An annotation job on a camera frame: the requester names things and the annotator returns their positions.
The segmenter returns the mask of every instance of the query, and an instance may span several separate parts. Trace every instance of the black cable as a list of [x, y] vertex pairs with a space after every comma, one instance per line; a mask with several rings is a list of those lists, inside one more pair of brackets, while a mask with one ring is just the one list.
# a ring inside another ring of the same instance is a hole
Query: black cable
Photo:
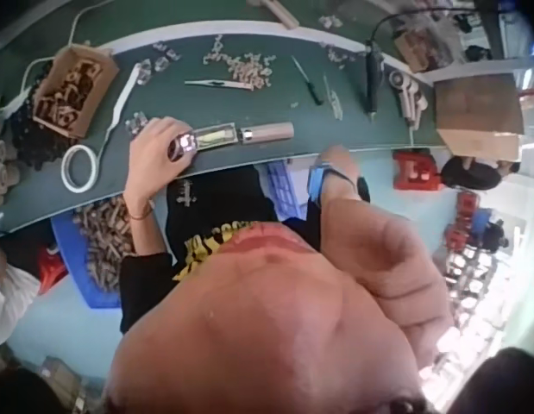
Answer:
[[433, 11], [461, 11], [465, 13], [480, 13], [480, 14], [496, 14], [496, 15], [504, 15], [506, 13], [512, 13], [515, 10], [514, 9], [476, 9], [476, 8], [467, 8], [467, 7], [428, 7], [425, 9], [412, 9], [412, 10], [405, 10], [401, 11], [399, 13], [395, 13], [394, 15], [389, 15], [381, 19], [376, 26], [374, 27], [374, 30], [372, 31], [372, 35], [370, 36], [370, 41], [374, 42], [376, 38], [376, 34], [378, 33], [378, 30], [380, 29], [380, 26], [384, 24], [385, 22], [388, 22], [392, 19], [395, 19], [397, 17], [402, 16], [410, 16], [410, 15], [421, 15], [423, 13], [431, 13]]

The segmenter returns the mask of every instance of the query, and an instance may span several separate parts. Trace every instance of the blue bin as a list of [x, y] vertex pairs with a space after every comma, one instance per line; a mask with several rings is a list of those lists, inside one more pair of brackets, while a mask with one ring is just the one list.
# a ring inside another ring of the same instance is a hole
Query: blue bin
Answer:
[[299, 206], [285, 161], [267, 163], [267, 182], [276, 214], [281, 222], [290, 217], [306, 216], [306, 206], [304, 209]]
[[85, 302], [92, 309], [120, 308], [118, 292], [102, 291], [86, 270], [86, 237], [72, 221], [73, 212], [67, 211], [52, 217], [52, 228], [67, 270], [75, 280]]

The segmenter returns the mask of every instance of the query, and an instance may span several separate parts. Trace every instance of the white shirt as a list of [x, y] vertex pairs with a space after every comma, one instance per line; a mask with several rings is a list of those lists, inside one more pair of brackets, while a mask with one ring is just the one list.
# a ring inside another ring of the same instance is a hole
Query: white shirt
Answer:
[[41, 282], [36, 278], [8, 265], [0, 291], [0, 345], [8, 340], [40, 288]]

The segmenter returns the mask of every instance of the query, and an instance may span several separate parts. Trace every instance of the yellow print on shirt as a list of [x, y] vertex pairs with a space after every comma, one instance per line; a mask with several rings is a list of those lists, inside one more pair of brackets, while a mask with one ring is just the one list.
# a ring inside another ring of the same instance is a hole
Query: yellow print on shirt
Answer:
[[221, 244], [230, 240], [237, 230], [249, 227], [252, 223], [254, 222], [226, 223], [221, 227], [215, 227], [211, 231], [210, 237], [203, 238], [201, 235], [195, 235], [186, 240], [184, 242], [188, 252], [185, 258], [186, 266], [173, 280], [181, 281], [189, 272], [205, 261], [208, 256], [215, 253], [221, 247]]

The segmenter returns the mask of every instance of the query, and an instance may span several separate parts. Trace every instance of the screwdriver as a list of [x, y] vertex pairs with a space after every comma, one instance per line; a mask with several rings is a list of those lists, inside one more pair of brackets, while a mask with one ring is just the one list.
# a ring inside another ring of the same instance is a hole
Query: screwdriver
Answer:
[[298, 60], [295, 59], [292, 56], [293, 63], [295, 63], [295, 66], [298, 68], [299, 72], [303, 76], [303, 79], [305, 80], [305, 83], [307, 84], [307, 89], [309, 89], [309, 93], [312, 96], [312, 99], [315, 101], [315, 104], [322, 105], [324, 101], [318, 97], [317, 91], [315, 90], [315, 85], [311, 82], [305, 71], [303, 70], [303, 67], [299, 64]]

